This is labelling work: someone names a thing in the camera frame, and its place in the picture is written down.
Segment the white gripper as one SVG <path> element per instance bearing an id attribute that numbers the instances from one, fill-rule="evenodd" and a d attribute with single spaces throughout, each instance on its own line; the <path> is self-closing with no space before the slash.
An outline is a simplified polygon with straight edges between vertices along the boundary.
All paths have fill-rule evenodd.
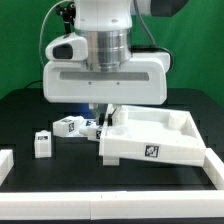
<path id="1" fill-rule="evenodd" d="M 97 125 L 114 126 L 120 104 L 161 105 L 167 98 L 168 53 L 134 53 L 116 72 L 93 72 L 81 62 L 53 62 L 44 68 L 43 91 L 49 102 L 91 103 Z"/>

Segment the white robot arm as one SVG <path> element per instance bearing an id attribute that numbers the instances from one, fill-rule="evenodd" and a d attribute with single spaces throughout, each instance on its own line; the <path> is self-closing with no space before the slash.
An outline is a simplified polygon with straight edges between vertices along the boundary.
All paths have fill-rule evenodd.
<path id="1" fill-rule="evenodd" d="M 46 48 L 43 90 L 50 102 L 106 104 L 101 122 L 114 125 L 121 106 L 160 105 L 167 98 L 168 50 L 133 49 L 131 15 L 171 17 L 188 0 L 73 0 L 75 31 Z"/>

